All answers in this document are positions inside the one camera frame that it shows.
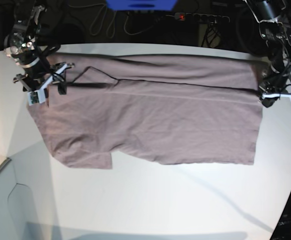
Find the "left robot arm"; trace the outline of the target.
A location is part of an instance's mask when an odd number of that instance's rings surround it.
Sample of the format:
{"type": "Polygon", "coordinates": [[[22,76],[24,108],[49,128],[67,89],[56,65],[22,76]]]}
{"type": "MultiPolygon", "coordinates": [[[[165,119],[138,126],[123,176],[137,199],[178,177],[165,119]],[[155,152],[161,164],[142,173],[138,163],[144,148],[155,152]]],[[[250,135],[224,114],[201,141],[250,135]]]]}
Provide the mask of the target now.
{"type": "Polygon", "coordinates": [[[246,0],[265,41],[270,65],[258,85],[259,101],[266,108],[277,100],[291,102],[291,8],[286,0],[246,0]]]}

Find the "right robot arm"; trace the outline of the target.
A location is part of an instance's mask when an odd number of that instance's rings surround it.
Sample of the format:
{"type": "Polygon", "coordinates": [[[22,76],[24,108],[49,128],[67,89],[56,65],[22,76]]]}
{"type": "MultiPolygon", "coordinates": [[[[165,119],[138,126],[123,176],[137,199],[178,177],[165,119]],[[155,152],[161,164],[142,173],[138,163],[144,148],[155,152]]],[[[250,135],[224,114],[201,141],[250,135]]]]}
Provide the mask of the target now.
{"type": "Polygon", "coordinates": [[[24,70],[17,74],[13,82],[19,82],[23,91],[34,92],[48,82],[57,85],[60,95],[67,94],[66,74],[62,65],[51,65],[47,57],[56,53],[61,45],[54,40],[45,40],[40,36],[41,16],[47,11],[45,0],[18,0],[14,9],[14,24],[10,34],[4,40],[5,54],[24,70]]]}

